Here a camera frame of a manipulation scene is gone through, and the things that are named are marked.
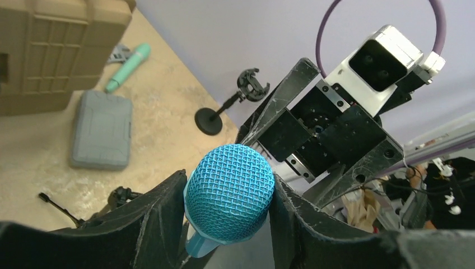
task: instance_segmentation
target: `blue microphone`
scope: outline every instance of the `blue microphone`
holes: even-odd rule
[[[271,166],[250,147],[229,144],[210,151],[183,191],[191,224],[188,254],[201,258],[219,245],[252,238],[266,220],[274,184]]]

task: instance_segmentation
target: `gray plastic case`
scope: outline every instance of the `gray plastic case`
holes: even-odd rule
[[[71,165],[122,170],[129,164],[133,105],[129,99],[86,91],[80,101]]]

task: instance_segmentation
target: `teal handle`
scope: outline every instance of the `teal handle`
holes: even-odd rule
[[[151,50],[150,45],[147,43],[142,43],[136,47],[134,53],[110,79],[106,86],[106,91],[113,92],[120,87],[135,71],[135,69],[137,69],[137,67],[148,58]]]

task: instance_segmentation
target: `microphone mesh grille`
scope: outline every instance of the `microphone mesh grille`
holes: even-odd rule
[[[213,239],[243,240],[264,223],[273,192],[274,176],[263,156],[240,144],[220,146],[189,179],[188,216]]]

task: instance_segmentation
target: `beige floor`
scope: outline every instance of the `beige floor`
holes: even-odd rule
[[[134,48],[142,42],[152,47],[149,60],[115,93],[134,104],[129,167],[110,172],[68,166],[73,117],[82,92],[76,92],[62,112],[0,118],[0,220],[45,230],[73,227],[67,217],[39,200],[38,193],[50,195],[77,217],[89,218],[116,187],[147,192],[178,169],[191,172],[209,150],[234,141],[237,128],[225,115],[217,136],[196,128],[195,111],[218,105],[135,11],[123,44]],[[96,89],[103,89],[118,67],[107,66]]]

